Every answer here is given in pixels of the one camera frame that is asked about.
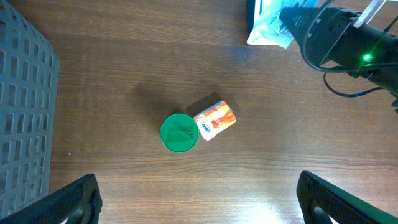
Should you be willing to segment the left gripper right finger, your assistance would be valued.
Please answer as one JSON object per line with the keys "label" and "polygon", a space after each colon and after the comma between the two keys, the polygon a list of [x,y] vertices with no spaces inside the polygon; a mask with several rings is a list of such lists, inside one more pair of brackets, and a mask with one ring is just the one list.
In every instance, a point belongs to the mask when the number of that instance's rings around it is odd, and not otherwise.
{"label": "left gripper right finger", "polygon": [[397,223],[397,217],[303,171],[296,189],[305,223]]}

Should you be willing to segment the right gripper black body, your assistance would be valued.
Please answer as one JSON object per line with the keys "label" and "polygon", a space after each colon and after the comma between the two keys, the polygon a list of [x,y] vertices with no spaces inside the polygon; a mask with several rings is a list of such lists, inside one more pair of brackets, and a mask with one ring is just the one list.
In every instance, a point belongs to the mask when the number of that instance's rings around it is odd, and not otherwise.
{"label": "right gripper black body", "polygon": [[339,71],[397,93],[397,37],[388,29],[367,24],[359,28],[349,26],[329,58],[340,66]]}

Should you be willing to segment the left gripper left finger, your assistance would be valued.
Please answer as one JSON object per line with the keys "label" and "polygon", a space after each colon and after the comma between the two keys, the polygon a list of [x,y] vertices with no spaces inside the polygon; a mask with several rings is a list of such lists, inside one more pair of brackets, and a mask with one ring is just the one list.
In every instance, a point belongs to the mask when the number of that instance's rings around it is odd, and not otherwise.
{"label": "left gripper left finger", "polygon": [[86,174],[1,220],[6,224],[98,224],[103,201],[94,174]]}

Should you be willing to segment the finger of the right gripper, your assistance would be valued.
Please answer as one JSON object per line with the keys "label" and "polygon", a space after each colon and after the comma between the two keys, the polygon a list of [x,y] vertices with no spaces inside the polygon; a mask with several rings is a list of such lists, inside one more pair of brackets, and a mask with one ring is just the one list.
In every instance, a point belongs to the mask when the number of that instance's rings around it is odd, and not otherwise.
{"label": "finger of the right gripper", "polygon": [[309,62],[320,66],[327,63],[332,48],[351,24],[351,11],[326,8],[316,16],[317,8],[288,7],[280,13],[283,25],[307,56]]}

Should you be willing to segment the light teal wipes packet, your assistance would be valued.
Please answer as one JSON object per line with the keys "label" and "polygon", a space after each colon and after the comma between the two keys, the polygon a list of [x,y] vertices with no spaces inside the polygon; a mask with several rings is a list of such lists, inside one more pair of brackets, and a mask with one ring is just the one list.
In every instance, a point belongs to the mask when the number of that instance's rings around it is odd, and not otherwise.
{"label": "light teal wipes packet", "polygon": [[253,45],[278,45],[286,49],[293,36],[280,19],[280,13],[287,7],[314,7],[318,0],[263,0],[262,12],[254,24],[251,35]]}

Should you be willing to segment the green round lid jar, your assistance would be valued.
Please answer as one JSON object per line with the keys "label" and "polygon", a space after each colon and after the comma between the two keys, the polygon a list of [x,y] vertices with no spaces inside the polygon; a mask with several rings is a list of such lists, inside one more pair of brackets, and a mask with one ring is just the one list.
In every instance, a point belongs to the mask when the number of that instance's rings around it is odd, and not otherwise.
{"label": "green round lid jar", "polygon": [[159,131],[160,140],[165,148],[176,153],[193,149],[197,144],[199,135],[194,119],[182,113],[167,117]]}

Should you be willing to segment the orange small tissue pack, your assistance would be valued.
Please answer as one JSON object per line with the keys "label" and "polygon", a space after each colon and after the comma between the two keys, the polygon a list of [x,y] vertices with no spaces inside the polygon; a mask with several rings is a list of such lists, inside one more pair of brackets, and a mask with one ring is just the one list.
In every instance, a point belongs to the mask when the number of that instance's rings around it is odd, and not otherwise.
{"label": "orange small tissue pack", "polygon": [[236,122],[233,110],[225,101],[219,101],[193,117],[201,136],[209,141]]}

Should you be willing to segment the white barcode scanner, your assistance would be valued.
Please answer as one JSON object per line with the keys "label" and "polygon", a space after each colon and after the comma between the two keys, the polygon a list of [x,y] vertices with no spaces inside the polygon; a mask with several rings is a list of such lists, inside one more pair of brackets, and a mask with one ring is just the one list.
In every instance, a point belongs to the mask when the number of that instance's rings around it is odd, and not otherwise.
{"label": "white barcode scanner", "polygon": [[247,24],[247,41],[248,45],[254,44],[254,35],[251,32],[255,22],[258,20],[262,12],[263,0],[246,0],[246,24]]}

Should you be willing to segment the dark grey plastic basket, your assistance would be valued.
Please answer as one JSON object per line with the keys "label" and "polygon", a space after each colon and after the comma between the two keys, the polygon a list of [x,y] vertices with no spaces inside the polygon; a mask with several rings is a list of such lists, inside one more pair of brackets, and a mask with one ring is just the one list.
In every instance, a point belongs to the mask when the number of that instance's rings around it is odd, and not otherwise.
{"label": "dark grey plastic basket", "polygon": [[1,1],[1,218],[49,193],[60,58]]}

